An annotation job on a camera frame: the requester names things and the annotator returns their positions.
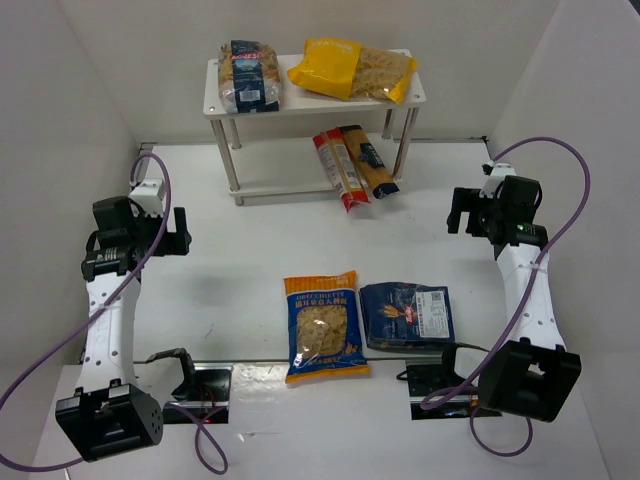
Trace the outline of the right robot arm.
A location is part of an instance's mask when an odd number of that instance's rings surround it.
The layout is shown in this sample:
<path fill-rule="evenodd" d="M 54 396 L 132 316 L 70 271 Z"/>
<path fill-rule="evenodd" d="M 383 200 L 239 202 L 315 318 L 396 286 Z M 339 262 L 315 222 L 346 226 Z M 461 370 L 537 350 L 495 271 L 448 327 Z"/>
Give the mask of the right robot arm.
<path fill-rule="evenodd" d="M 534 222 L 542 201 L 538 181 L 507 175 L 489 183 L 492 193 L 457 187 L 447 228 L 486 238 L 494 248 L 505 292 L 507 326 L 472 373 L 481 407 L 552 422 L 581 374 L 553 312 L 546 229 Z"/>

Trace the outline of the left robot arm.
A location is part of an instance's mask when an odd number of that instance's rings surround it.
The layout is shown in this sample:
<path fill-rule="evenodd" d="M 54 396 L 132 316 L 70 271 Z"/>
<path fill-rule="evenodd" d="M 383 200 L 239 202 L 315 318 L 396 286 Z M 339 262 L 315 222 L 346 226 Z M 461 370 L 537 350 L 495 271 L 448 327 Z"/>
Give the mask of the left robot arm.
<path fill-rule="evenodd" d="M 194 383 L 195 367 L 183 348 L 152 354 L 141 376 L 133 344 L 141 266 L 147 256 L 185 256 L 192 238 L 186 211 L 173 210 L 176 229 L 164 215 L 126 196 L 94 203 L 97 228 L 86 245 L 81 272 L 90 325 L 75 391 L 61 399 L 55 417 L 86 462 L 160 443 L 163 407 Z"/>

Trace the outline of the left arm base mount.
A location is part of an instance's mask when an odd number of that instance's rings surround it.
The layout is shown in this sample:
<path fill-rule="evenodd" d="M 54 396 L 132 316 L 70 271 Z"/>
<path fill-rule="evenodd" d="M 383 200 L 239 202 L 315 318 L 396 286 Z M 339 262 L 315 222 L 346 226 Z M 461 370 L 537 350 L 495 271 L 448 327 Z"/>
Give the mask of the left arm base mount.
<path fill-rule="evenodd" d="M 134 364 L 138 386 L 163 408 L 165 424 L 186 424 L 182 412 L 168 407 L 178 405 L 206 423 L 226 424 L 233 367 L 225 363 L 196 362 L 186 377 L 177 358 Z"/>

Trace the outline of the orange blue orecchiette bag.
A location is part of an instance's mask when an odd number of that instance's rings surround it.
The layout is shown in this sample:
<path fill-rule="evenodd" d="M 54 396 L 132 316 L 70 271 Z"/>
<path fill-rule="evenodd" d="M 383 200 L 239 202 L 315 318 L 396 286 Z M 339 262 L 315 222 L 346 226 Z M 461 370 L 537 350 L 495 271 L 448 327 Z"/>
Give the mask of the orange blue orecchiette bag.
<path fill-rule="evenodd" d="M 356 299 L 357 272 L 288 277 L 288 360 L 285 383 L 367 375 Z"/>

